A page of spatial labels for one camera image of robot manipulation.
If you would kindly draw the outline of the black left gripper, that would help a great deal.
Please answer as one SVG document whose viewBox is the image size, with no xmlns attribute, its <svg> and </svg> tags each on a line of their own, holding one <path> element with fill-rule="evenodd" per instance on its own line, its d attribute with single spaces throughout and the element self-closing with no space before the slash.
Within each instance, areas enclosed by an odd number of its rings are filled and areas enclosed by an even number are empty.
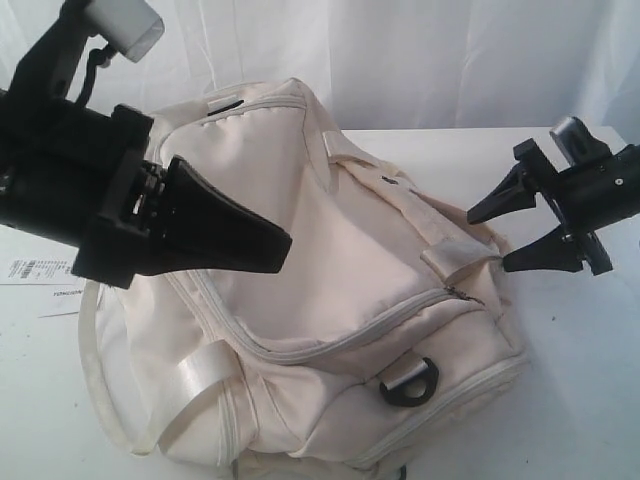
<svg viewBox="0 0 640 480">
<path fill-rule="evenodd" d="M 128 288 L 136 275 L 218 269 L 275 274 L 292 238 L 186 160 L 144 158 L 151 117 L 1 95 L 1 222 L 76 248 L 74 275 Z"/>
</svg>

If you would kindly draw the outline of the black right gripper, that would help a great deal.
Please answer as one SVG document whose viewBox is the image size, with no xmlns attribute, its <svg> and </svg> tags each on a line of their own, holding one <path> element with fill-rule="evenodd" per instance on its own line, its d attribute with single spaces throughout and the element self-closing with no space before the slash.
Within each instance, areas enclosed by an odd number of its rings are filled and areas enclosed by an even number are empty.
<svg viewBox="0 0 640 480">
<path fill-rule="evenodd" d="M 503 269 L 576 273 L 588 263 L 594 275 L 611 271 L 611 259 L 596 232 L 639 213 L 639 147 L 629 144 L 613 154 L 604 146 L 600 157 L 563 171 L 555 169 L 532 139 L 517 145 L 514 156 L 518 167 L 467 211 L 467 222 L 480 224 L 534 208 L 539 193 L 559 225 L 507 254 Z"/>
</svg>

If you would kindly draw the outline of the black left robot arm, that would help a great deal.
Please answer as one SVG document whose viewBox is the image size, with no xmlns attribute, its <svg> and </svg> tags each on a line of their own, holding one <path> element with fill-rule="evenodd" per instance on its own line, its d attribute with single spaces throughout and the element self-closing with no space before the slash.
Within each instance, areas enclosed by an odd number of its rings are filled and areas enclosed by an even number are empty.
<svg viewBox="0 0 640 480">
<path fill-rule="evenodd" d="M 185 159 L 145 152 L 152 119 L 88 107 L 97 72 L 164 34 L 144 1 L 66 1 L 1 93 L 1 222 L 76 249 L 72 273 L 128 288 L 138 275 L 281 270 L 291 237 Z"/>
</svg>

